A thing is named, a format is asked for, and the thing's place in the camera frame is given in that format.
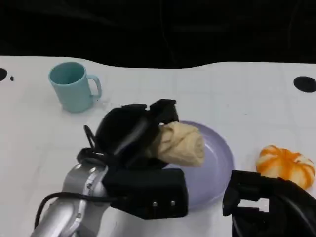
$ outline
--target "toy pumpkin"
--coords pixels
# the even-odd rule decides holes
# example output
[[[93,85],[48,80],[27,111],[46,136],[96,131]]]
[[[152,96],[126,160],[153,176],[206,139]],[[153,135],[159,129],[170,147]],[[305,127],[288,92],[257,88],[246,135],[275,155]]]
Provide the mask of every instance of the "toy pumpkin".
[[[310,159],[273,145],[261,151],[256,168],[263,176],[291,180],[303,189],[314,182],[315,168]]]

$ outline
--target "white table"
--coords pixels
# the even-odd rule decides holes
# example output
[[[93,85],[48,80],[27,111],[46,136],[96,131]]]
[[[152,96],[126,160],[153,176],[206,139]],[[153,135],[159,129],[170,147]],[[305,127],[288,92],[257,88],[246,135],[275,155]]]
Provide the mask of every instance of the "white table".
[[[101,100],[81,114],[61,109],[47,78],[54,65],[67,61],[82,63],[102,83]],[[78,151],[88,146],[83,125],[95,130],[107,111],[122,104],[176,99],[181,119],[203,123],[226,139],[236,169],[254,171],[260,150],[269,144],[316,161],[316,93],[293,86],[297,76],[316,78],[315,65],[228,62],[127,69],[73,58],[2,56],[0,68],[8,70],[0,82],[0,237],[29,236],[40,201],[61,190]],[[316,188],[309,192],[316,197]],[[172,220],[143,221],[109,208],[99,236],[229,237],[231,218],[222,216],[220,201]]]

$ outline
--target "purple plate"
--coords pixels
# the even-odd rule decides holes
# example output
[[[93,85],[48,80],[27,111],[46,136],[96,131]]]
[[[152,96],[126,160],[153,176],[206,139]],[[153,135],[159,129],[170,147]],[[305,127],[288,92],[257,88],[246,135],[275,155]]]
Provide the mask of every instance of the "purple plate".
[[[197,127],[205,141],[205,161],[201,167],[167,166],[183,170],[189,193],[189,210],[193,210],[223,196],[234,169],[234,159],[226,141],[217,132],[199,123],[181,123]]]

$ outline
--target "mug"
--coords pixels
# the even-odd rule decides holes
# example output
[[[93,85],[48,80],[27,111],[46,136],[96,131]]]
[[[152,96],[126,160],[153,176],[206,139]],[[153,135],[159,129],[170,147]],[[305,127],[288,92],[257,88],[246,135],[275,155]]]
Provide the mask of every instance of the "mug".
[[[97,95],[91,94],[88,79],[96,83]],[[89,109],[102,95],[99,79],[94,75],[87,75],[85,67],[80,63],[69,62],[55,66],[49,73],[49,81],[63,108],[71,113]]]

